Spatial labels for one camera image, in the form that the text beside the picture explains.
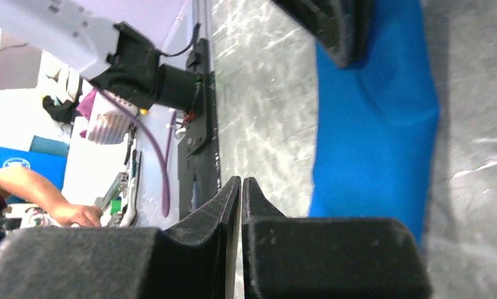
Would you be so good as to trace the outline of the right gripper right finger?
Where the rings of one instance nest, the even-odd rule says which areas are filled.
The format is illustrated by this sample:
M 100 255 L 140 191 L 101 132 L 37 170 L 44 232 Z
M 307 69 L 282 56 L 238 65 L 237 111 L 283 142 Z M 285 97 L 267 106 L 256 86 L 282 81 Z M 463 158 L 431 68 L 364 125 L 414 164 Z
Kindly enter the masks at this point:
M 294 218 L 257 180 L 242 190 L 246 298 L 430 298 L 410 231 L 391 218 Z

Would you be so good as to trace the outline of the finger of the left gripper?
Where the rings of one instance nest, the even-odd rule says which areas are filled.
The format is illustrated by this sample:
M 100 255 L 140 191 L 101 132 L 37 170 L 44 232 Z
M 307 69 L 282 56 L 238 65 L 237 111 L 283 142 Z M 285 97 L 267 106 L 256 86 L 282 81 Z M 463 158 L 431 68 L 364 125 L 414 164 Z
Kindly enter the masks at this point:
M 273 3 L 316 38 L 338 68 L 348 68 L 364 57 L 374 1 L 273 0 Z

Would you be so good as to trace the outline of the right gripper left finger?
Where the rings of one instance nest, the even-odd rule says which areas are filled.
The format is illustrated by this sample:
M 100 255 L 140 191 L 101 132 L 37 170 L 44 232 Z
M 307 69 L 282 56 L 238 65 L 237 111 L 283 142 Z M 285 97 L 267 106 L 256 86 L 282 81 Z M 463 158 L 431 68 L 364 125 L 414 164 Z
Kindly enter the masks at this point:
M 166 230 L 21 229 L 0 243 L 0 298 L 232 298 L 240 187 Z

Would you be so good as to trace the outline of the blue cloth napkin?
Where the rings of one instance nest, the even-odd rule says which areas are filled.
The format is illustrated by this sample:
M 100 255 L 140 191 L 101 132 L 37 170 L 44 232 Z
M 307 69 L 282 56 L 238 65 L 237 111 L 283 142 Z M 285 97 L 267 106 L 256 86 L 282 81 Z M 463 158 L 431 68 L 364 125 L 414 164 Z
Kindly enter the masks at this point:
M 378 1 L 365 57 L 316 45 L 318 132 L 309 217 L 393 217 L 421 239 L 439 107 L 418 1 Z

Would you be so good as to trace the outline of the person's forearm in background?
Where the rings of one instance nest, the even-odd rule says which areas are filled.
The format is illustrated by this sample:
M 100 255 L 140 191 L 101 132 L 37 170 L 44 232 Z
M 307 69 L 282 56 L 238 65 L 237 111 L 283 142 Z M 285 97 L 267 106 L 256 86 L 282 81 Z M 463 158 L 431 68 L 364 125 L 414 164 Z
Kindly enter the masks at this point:
M 48 179 L 22 166 L 0 169 L 0 199 L 11 196 L 36 204 L 48 213 L 69 203 Z

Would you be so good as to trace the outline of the person's hand in background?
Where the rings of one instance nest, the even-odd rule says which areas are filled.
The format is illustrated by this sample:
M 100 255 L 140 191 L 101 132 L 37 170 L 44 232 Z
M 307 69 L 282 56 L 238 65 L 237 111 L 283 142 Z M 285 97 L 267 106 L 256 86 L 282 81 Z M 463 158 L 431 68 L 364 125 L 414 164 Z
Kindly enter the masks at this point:
M 66 203 L 52 208 L 49 214 L 62 226 L 100 227 L 103 212 L 95 206 Z

